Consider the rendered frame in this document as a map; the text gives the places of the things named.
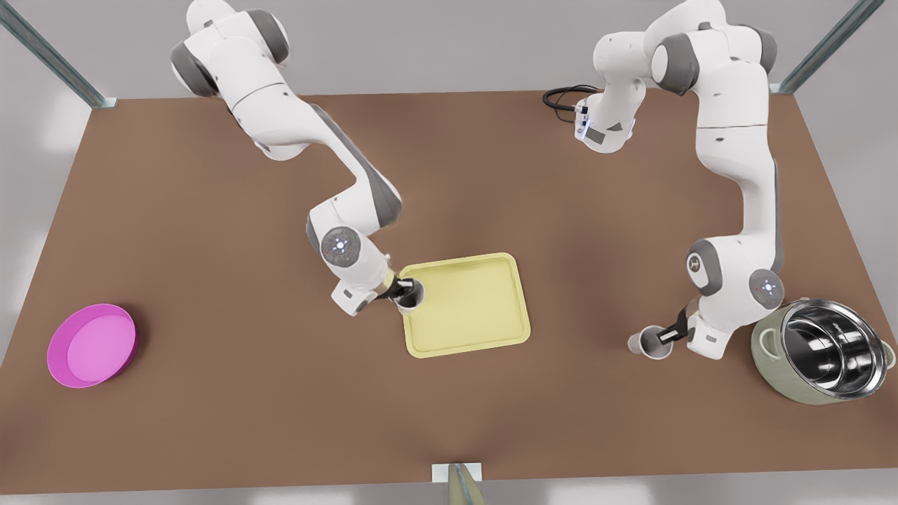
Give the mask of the silver frame post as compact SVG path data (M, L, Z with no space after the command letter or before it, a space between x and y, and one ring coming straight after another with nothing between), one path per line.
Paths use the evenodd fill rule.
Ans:
M0 0L0 25L91 109L114 109L115 97L103 95L76 70L8 0Z
M817 45L793 67L782 82L769 85L770 93L794 95L886 1L857 0L817 42Z
M431 482L447 485L447 505L488 505L480 489L482 480L482 463L444 463L431 466Z

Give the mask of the white IKEA cup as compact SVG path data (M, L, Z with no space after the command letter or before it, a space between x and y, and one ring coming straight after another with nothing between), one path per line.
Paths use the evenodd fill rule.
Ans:
M637 355L650 359L665 359L670 356L674 348L673 342L661 342L659 336L663 335L665 330L657 325L645 327L635 335L629 336L626 345L632 353Z
M424 286L414 278L399 278L391 298L401 314L412 314L424 301Z

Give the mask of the pale yellow rectangular tray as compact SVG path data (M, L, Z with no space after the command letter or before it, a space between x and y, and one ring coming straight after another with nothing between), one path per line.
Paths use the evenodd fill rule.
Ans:
M402 316L406 349L442 357L525 342L530 319L516 259L505 252L408 265L424 298Z

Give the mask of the pink round bowl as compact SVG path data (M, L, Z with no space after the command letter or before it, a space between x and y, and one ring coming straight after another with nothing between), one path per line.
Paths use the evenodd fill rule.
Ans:
M124 308L93 304L68 316L47 348L47 368L61 386L97 386L121 374L139 346L137 326Z

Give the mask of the sage green steel pot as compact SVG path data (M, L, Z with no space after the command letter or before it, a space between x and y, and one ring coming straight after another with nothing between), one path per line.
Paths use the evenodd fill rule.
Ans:
M761 377L802 405L871 396L898 354L856 311L827 299L785 304L755 324L751 354Z

